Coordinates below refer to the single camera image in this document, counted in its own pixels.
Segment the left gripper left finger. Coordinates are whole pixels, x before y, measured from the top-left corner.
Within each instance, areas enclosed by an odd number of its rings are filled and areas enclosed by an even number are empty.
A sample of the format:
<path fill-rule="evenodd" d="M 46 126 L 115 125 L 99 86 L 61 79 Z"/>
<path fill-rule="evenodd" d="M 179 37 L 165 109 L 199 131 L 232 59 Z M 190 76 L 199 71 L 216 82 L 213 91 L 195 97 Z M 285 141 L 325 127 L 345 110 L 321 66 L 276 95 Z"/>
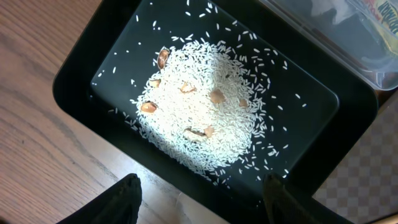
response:
<path fill-rule="evenodd" d="M 131 173 L 59 224 L 136 224 L 141 202 L 141 180 Z"/>

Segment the white tissue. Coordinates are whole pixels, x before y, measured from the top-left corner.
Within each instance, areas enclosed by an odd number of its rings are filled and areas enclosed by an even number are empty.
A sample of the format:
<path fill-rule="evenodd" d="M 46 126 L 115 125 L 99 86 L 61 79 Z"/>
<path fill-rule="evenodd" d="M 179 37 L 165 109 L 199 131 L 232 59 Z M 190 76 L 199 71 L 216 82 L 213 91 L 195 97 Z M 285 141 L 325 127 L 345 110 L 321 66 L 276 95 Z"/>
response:
<path fill-rule="evenodd" d="M 320 16 L 330 10 L 335 10 L 332 18 L 333 25 L 338 25 L 356 12 L 356 9 L 346 0 L 312 0 L 312 17 Z"/>

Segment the green orange snack wrapper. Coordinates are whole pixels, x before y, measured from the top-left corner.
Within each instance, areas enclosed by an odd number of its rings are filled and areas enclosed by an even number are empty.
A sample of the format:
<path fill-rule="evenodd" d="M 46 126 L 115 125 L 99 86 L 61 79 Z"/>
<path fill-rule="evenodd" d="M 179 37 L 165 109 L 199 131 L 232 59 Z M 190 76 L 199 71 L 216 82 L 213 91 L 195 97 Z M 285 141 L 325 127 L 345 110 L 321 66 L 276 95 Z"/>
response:
<path fill-rule="evenodd" d="M 388 50 L 397 55 L 397 1 L 361 0 Z"/>

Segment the pile of white rice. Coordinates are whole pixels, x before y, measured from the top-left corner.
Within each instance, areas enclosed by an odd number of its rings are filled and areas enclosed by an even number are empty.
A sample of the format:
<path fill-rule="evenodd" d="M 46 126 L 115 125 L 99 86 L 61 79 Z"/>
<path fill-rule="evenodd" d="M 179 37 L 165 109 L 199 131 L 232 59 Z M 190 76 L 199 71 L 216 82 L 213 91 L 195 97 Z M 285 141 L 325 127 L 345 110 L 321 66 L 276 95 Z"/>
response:
<path fill-rule="evenodd" d="M 306 73 L 209 1 L 142 1 L 90 82 L 90 99 L 214 185 L 287 177 L 290 114 L 282 77 Z"/>

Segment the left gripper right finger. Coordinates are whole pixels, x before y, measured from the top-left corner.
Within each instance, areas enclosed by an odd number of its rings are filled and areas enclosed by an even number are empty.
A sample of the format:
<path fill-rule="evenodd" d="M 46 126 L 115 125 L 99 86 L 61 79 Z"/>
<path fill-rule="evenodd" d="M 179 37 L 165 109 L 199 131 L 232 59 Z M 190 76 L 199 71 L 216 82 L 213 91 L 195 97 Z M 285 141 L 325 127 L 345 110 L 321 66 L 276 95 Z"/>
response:
<path fill-rule="evenodd" d="M 264 176 L 262 194 L 271 224 L 351 224 L 276 173 Z"/>

